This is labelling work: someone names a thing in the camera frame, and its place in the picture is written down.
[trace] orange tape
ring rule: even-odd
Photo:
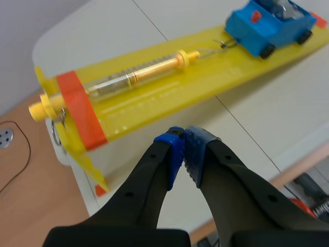
[[[90,100],[74,71],[57,76],[67,109],[74,120],[86,150],[107,143]]]
[[[315,19],[317,19],[316,25],[318,27],[320,27],[320,28],[326,28],[327,27],[328,22],[324,18],[322,18],[321,16],[315,14],[312,11],[310,13]]]

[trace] toy car wheel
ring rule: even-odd
[[[276,47],[274,45],[268,45],[262,50],[260,57],[262,59],[267,59],[273,54],[273,52],[275,50],[276,50]]]
[[[306,43],[306,41],[313,35],[313,32],[308,30],[306,31],[302,36],[300,36],[298,39],[297,39],[297,43],[299,45],[303,45]]]
[[[231,16],[227,17],[225,20],[225,24],[227,25],[228,21],[230,20]]]

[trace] black cable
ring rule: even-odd
[[[298,196],[295,194],[295,193],[293,193],[287,186],[284,186],[291,194],[293,194],[293,196],[294,197],[296,197],[296,199],[298,199],[298,200],[300,200],[299,198],[298,198]]]
[[[6,124],[6,123],[12,123],[12,124],[15,124],[17,126],[17,128],[21,131],[21,133],[23,134],[23,136],[25,137],[26,139],[26,142],[29,146],[29,157],[27,158],[27,162],[25,164],[25,166],[23,167],[22,170],[20,170],[15,176],[13,176],[9,181],[8,183],[0,190],[0,193],[2,191],[4,191],[4,189],[15,179],[17,178],[25,169],[26,167],[28,166],[29,162],[30,162],[30,158],[31,158],[31,145],[30,145],[30,142],[29,142],[29,139],[27,138],[27,136],[25,135],[25,133],[23,132],[23,130],[19,127],[19,125],[15,122],[15,121],[4,121],[4,122],[0,122],[0,125],[3,125],[3,124]]]
[[[216,242],[212,245],[212,247],[215,247],[215,245],[218,243],[218,247],[220,247],[220,239],[217,238]]]

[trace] metal ring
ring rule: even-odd
[[[59,117],[61,118],[61,123],[62,125],[66,128],[65,126],[65,116],[66,116],[66,112],[65,112],[65,109],[62,108],[62,114],[59,115]],[[59,141],[57,140],[57,136],[56,136],[56,131],[55,131],[55,122],[59,122],[59,120],[52,120],[51,121],[51,133],[52,133],[52,138],[53,138],[53,141],[55,142],[55,144],[57,146],[61,146],[62,145],[62,142],[61,140],[59,139]]]
[[[223,41],[223,40],[217,40],[217,39],[213,39],[213,41],[217,42],[217,43],[220,43],[222,44],[221,45],[221,48],[224,49],[225,48],[225,51],[228,50],[228,46],[226,45],[226,43]]]
[[[52,120],[52,121],[51,121],[52,139],[53,139],[53,141],[55,142],[55,144],[56,144],[57,146],[61,146],[61,145],[62,145],[62,142],[61,142],[61,140],[59,140],[59,141],[57,140],[57,136],[56,136],[56,134],[55,134],[54,123],[55,123],[55,121]]]

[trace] metal hook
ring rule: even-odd
[[[212,56],[214,54],[224,53],[228,50],[228,46],[225,44],[224,41],[216,40],[216,39],[214,39],[213,41],[222,44],[221,49],[218,49],[218,50],[216,50],[216,49],[199,49],[198,50],[199,53],[202,53],[202,52],[207,52],[207,53],[203,54],[203,55],[199,55],[198,58],[200,58],[200,59],[207,58],[207,57]]]
[[[60,114],[60,118],[62,119],[61,120],[61,123],[62,125],[65,127],[65,116],[66,116],[66,112],[65,112],[65,109],[62,108],[62,114]],[[57,146],[61,146],[62,145],[62,142],[61,140],[57,140],[57,137],[56,137],[56,131],[55,131],[55,122],[59,122],[59,120],[52,120],[51,121],[51,133],[52,133],[52,138],[53,138],[53,141],[55,142],[55,144]]]

